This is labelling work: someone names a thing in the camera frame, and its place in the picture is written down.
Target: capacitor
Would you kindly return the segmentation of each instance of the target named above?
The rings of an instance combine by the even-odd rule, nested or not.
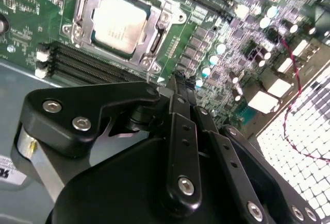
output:
[[[233,94],[233,97],[234,97],[235,101],[240,101],[241,100],[242,96],[239,95],[239,93],[236,89],[232,90],[232,94]]]
[[[232,71],[229,72],[229,78],[231,79],[233,84],[236,84],[238,82],[238,77]]]
[[[265,31],[265,36],[270,42],[274,44],[277,44],[279,42],[279,33],[274,28],[268,28]]]
[[[314,35],[316,33],[316,27],[306,23],[303,25],[303,31],[308,35]]]
[[[277,6],[271,6],[268,9],[266,9],[266,15],[268,18],[273,19],[278,14],[278,8]]]
[[[4,35],[8,31],[9,31],[9,21],[3,14],[0,14],[0,35]]]
[[[292,22],[288,20],[283,20],[282,24],[285,26],[285,28],[290,32],[290,33],[295,33],[298,31],[299,26],[297,24],[293,24]]]
[[[267,51],[266,48],[262,47],[261,50],[259,51],[259,54],[263,57],[263,59],[268,60],[272,57],[272,54]]]
[[[235,89],[239,95],[243,96],[243,89],[239,83],[235,84]]]
[[[196,87],[201,88],[203,86],[203,79],[199,76],[196,77]]]
[[[208,77],[211,74],[211,69],[208,65],[203,65],[201,67],[203,77]]]
[[[226,52],[226,45],[223,43],[216,44],[216,52],[218,55],[224,54]]]
[[[259,54],[256,55],[255,59],[256,63],[258,64],[259,67],[263,67],[266,64],[266,61],[264,60],[264,58],[262,56],[260,56]]]
[[[259,27],[262,29],[265,29],[265,28],[269,27],[270,23],[271,23],[271,20],[268,17],[261,18],[259,20]]]
[[[211,65],[217,65],[218,64],[218,61],[219,61],[219,58],[217,55],[215,54],[211,54],[209,57],[208,57],[208,61],[210,62]]]

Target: perforated metal panel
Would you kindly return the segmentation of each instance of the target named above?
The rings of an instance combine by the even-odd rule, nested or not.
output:
[[[259,137],[266,160],[330,221],[330,165],[299,154],[284,139],[283,112]],[[287,135],[297,150],[330,159],[330,68],[297,100],[287,121]]]

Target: silver screw head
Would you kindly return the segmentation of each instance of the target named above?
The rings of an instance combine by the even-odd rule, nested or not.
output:
[[[76,27],[76,29],[73,31],[73,35],[75,38],[81,38],[83,36],[84,32],[82,30],[82,28],[80,27]]]
[[[15,46],[13,46],[13,45],[8,45],[8,46],[7,46],[7,51],[8,51],[9,53],[14,53],[14,52],[16,51],[16,48],[15,48]]]
[[[149,67],[150,66],[150,59],[149,58],[143,58],[142,61],[141,61],[141,64],[144,66],[144,67]]]
[[[192,194],[194,194],[195,188],[189,179],[185,177],[179,178],[178,185],[183,194],[187,196],[191,196]]]
[[[70,26],[68,26],[68,25],[63,25],[63,26],[62,26],[62,31],[63,31],[64,33],[70,33]]]
[[[204,115],[207,115],[207,111],[204,108],[201,108],[201,113],[203,113]]]
[[[72,120],[72,125],[76,130],[88,131],[92,124],[86,117],[76,117]]]
[[[299,209],[296,208],[296,206],[292,206],[292,210],[293,210],[293,213],[294,213],[295,217],[297,217],[297,219],[299,219],[301,221],[304,220],[303,214],[300,212]]]
[[[230,134],[232,134],[232,135],[237,135],[236,130],[234,130],[233,128],[228,128],[228,131],[229,131]]]
[[[170,16],[169,16],[169,14],[167,14],[167,13],[162,13],[161,15],[160,15],[160,20],[162,21],[162,22],[168,22],[169,21],[169,18],[170,18]]]
[[[316,215],[313,213],[312,210],[310,210],[309,208],[305,208],[305,211],[308,215],[308,217],[312,220],[312,221],[317,221],[318,219],[316,218]]]
[[[263,216],[260,208],[253,202],[248,202],[247,209],[249,213],[255,218],[258,222],[262,222]]]
[[[59,102],[54,101],[54,100],[46,100],[43,104],[42,104],[42,108],[46,111],[46,112],[50,112],[50,113],[57,113],[59,111],[62,110],[62,106]]]

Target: black bracket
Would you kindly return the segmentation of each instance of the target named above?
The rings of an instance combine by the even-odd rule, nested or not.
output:
[[[132,107],[158,100],[158,92],[146,82],[36,90],[25,97],[20,123],[35,139],[75,158],[88,154],[100,135],[102,118],[114,118]],[[60,111],[47,101],[59,104]],[[73,123],[77,117],[82,118],[80,129]]]
[[[233,126],[220,133],[230,140],[258,198],[276,223],[321,223],[305,201]]]

